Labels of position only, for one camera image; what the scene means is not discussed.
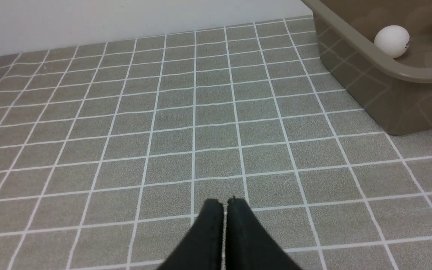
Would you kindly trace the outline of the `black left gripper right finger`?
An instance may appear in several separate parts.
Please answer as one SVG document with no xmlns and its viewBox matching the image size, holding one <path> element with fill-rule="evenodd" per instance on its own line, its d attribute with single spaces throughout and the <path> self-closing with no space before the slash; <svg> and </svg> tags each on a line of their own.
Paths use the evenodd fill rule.
<svg viewBox="0 0 432 270">
<path fill-rule="evenodd" d="M 301 270 L 274 241 L 242 198 L 230 198 L 226 216 L 227 270 Z"/>
</svg>

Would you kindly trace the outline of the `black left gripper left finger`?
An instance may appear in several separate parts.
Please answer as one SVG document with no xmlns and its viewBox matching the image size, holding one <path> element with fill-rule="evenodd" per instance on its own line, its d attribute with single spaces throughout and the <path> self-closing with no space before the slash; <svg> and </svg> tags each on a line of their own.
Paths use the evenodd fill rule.
<svg viewBox="0 0 432 270">
<path fill-rule="evenodd" d="M 221 269 L 223 228 L 223 204 L 207 199 L 192 227 L 158 269 Z"/>
</svg>

